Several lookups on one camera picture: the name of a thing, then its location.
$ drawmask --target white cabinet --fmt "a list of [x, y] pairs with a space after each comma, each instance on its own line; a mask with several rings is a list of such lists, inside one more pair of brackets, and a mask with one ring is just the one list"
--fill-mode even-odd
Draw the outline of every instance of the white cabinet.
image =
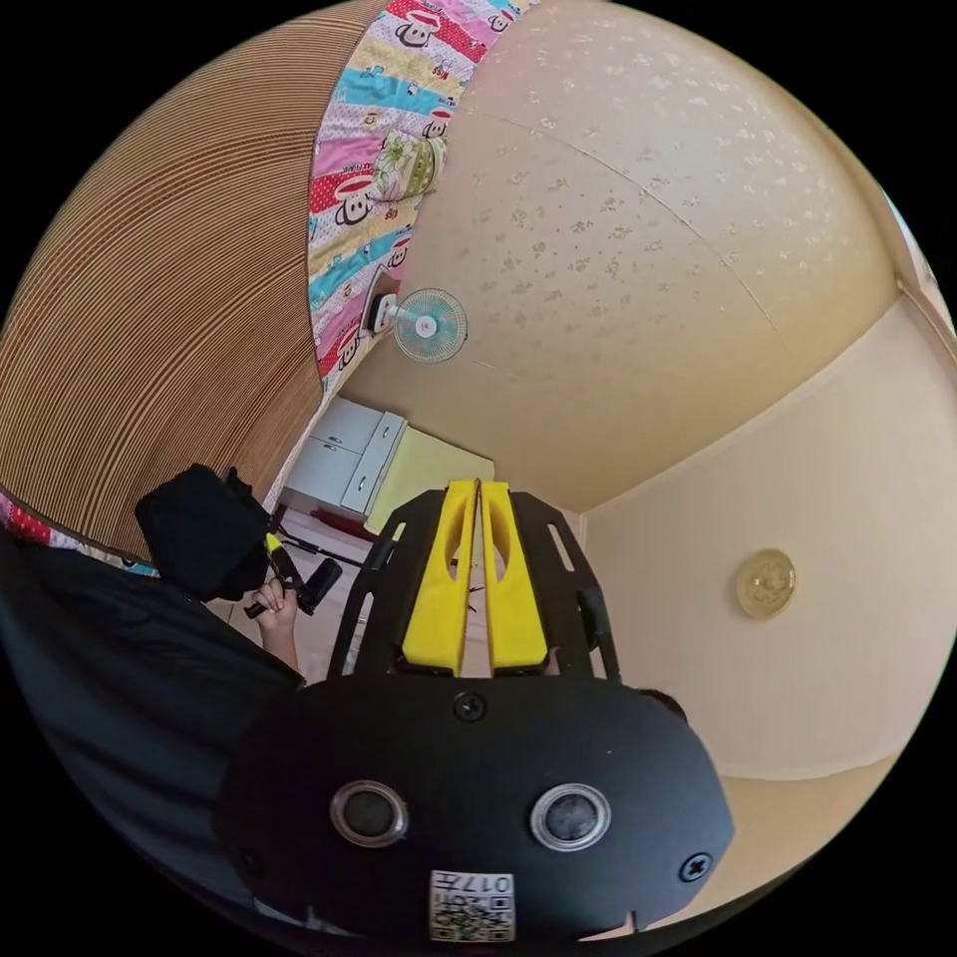
[[405, 427], [401, 416], [333, 399], [306, 440], [280, 502], [301, 512], [320, 508], [365, 521]]
[[312, 437], [361, 455], [365, 452], [383, 413], [348, 399], [333, 399], [312, 430]]

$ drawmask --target yellow robot part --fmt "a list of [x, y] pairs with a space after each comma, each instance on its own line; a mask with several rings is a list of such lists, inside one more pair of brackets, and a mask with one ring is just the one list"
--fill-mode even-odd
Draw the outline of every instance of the yellow robot part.
[[[474, 481], [449, 482], [439, 528], [402, 644], [403, 656], [410, 665], [449, 669], [455, 677], [462, 670], [466, 646], [478, 490]], [[456, 550], [459, 569], [452, 577], [450, 567]]]
[[[480, 495], [491, 673], [534, 668], [544, 662], [548, 647], [518, 539], [508, 485], [503, 481], [483, 481]], [[505, 566], [501, 581], [495, 568], [496, 550]]]

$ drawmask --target wall fan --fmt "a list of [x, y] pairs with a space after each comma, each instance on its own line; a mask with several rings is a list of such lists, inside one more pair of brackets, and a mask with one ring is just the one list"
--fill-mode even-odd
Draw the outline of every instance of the wall fan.
[[419, 289], [401, 305], [393, 293], [377, 297], [369, 328], [380, 333], [390, 326], [399, 348], [416, 362], [445, 362], [469, 337], [466, 310], [442, 289]]

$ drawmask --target fisheye view circle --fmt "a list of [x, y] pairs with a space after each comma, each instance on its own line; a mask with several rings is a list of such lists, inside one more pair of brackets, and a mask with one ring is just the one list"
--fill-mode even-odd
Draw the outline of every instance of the fisheye view circle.
[[0, 402], [50, 750], [292, 951], [718, 914], [953, 648], [931, 266], [839, 131], [609, 0], [347, 0], [206, 64], [49, 224]]

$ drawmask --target person's arm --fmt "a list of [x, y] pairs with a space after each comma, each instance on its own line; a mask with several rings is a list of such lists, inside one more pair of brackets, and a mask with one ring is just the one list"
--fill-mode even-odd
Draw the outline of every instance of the person's arm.
[[296, 657], [296, 642], [293, 637], [296, 621], [296, 592], [294, 588], [283, 589], [278, 578], [267, 581], [253, 596], [265, 606], [265, 611], [256, 618], [262, 647], [280, 661], [285, 662], [293, 671], [299, 671], [299, 659]]

